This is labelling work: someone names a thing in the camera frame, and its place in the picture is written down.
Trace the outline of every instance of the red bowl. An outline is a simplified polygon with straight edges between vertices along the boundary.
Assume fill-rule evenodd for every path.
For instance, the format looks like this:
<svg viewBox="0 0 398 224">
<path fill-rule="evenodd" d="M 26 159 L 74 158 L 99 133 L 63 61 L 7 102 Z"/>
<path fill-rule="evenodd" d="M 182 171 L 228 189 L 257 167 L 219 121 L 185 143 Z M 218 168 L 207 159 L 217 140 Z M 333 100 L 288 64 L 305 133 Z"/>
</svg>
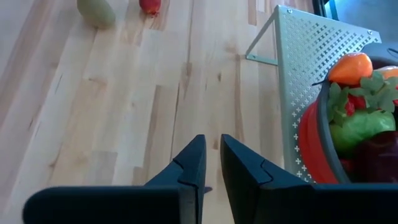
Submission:
<svg viewBox="0 0 398 224">
<path fill-rule="evenodd" d="M 304 112 L 298 127 L 298 146 L 312 179 L 319 184 L 338 184 L 323 153 L 318 135 L 318 101 L 312 103 Z"/>
</svg>

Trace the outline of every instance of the perforated metal sheet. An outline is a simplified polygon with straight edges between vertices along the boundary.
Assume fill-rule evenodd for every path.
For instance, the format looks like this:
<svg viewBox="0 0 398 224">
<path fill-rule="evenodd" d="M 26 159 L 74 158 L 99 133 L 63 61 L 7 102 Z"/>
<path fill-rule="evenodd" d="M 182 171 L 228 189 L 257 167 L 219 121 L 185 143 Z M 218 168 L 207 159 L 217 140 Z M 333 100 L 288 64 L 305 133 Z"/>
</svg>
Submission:
<svg viewBox="0 0 398 224">
<path fill-rule="evenodd" d="M 344 54 L 380 42 L 378 32 L 284 6 L 275 8 L 285 168 L 313 182 L 297 144 L 298 126 L 328 70 Z"/>
</svg>

